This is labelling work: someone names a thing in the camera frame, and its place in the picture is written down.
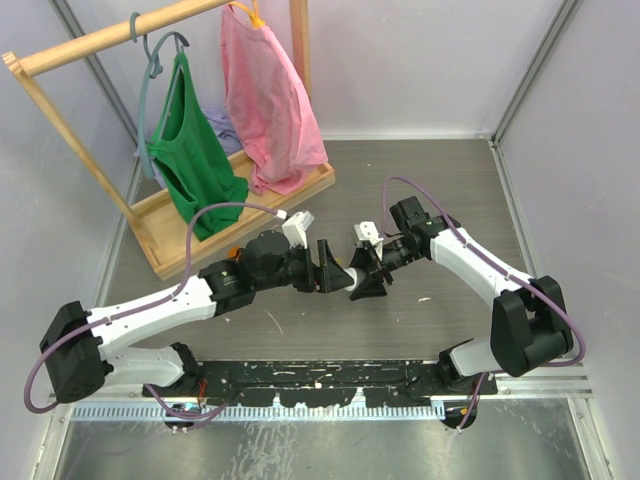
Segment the white-capped dark pill bottle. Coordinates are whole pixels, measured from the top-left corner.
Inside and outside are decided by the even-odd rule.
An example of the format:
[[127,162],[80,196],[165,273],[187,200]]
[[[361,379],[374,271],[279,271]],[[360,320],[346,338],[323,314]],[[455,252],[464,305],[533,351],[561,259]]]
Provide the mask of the white-capped dark pill bottle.
[[345,287],[347,291],[355,290],[365,279],[366,273],[358,268],[349,267],[345,270],[345,272],[352,278],[352,285],[349,287]]

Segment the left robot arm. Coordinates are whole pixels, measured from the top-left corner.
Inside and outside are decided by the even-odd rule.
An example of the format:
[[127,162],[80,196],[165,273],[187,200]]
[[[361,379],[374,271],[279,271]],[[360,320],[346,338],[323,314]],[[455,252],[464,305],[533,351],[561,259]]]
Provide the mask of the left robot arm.
[[250,305],[257,293],[292,286],[302,293],[354,289],[358,275],[344,269],[328,243],[308,246],[267,230],[174,288],[114,305],[85,309],[80,302],[59,308],[40,342],[44,365],[60,404],[83,400],[106,386],[151,384],[178,396],[200,384],[198,364],[183,344],[156,350],[137,343],[187,323]]

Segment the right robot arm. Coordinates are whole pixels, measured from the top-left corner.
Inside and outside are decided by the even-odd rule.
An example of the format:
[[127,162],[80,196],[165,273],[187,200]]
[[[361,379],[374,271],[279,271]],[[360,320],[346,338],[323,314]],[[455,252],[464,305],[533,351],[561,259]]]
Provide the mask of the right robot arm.
[[390,213],[399,230],[393,240],[384,240],[371,221],[354,227],[356,250],[347,270],[353,278],[351,300],[385,295],[394,271],[426,259],[455,274],[491,311],[488,336],[440,352],[436,377],[444,390],[462,393],[483,373],[520,377],[573,349],[557,281],[510,267],[450,216],[429,215],[416,197],[396,203]]

